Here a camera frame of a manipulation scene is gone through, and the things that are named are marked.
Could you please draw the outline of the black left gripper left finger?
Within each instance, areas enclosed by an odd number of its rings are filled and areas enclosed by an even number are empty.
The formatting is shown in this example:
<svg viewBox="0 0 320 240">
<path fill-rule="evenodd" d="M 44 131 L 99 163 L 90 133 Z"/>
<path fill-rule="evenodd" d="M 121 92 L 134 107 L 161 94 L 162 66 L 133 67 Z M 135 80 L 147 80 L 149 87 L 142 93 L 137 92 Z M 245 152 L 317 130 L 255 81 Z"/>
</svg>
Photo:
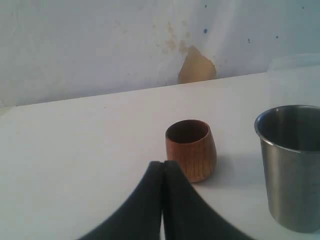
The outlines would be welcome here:
<svg viewBox="0 0 320 240">
<path fill-rule="evenodd" d="M 159 240 L 165 166 L 149 163 L 142 179 L 126 201 L 82 240 Z"/>
</svg>

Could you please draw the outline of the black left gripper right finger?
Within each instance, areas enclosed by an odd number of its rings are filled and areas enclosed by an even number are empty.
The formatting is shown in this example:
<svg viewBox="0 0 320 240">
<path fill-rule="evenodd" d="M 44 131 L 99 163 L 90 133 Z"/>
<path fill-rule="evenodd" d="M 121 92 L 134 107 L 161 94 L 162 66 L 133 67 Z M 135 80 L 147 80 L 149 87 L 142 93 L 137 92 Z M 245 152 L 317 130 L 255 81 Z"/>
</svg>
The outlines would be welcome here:
<svg viewBox="0 0 320 240">
<path fill-rule="evenodd" d="M 249 240 L 195 191 L 178 163 L 164 162 L 162 214 L 166 240 Z"/>
</svg>

